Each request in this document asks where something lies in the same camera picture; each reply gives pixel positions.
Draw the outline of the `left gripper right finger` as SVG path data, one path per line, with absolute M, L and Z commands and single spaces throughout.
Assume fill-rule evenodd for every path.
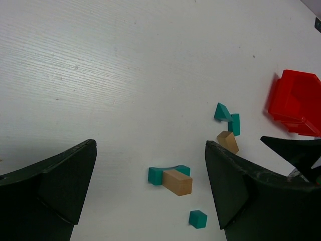
M 272 172 L 214 141 L 205 162 L 227 240 L 320 240 L 320 182 Z

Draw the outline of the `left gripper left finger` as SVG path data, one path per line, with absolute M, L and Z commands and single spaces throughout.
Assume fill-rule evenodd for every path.
M 1 175 L 1 240 L 70 240 L 97 157 L 84 142 Z

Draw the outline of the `red plastic bin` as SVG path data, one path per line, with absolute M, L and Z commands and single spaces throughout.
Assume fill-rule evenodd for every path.
M 320 136 L 320 79 L 313 73 L 284 70 L 268 96 L 267 112 L 290 132 Z

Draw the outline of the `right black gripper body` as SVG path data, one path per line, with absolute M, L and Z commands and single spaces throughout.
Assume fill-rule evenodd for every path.
M 287 140 L 262 136 L 260 140 L 293 165 L 309 182 L 318 182 L 320 166 L 312 166 L 320 158 L 320 139 Z

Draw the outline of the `tan rectangular wood block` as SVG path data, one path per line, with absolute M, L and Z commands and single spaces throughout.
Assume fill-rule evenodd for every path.
M 162 185 L 177 196 L 192 193 L 193 179 L 175 169 L 163 171 Z

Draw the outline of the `teal arch wood block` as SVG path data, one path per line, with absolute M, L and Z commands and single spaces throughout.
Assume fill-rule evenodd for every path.
M 174 167 L 159 168 L 159 167 L 149 167 L 147 181 L 154 186 L 162 185 L 163 182 L 163 171 L 166 170 L 177 170 L 187 176 L 190 176 L 191 169 L 185 165 L 178 165 Z

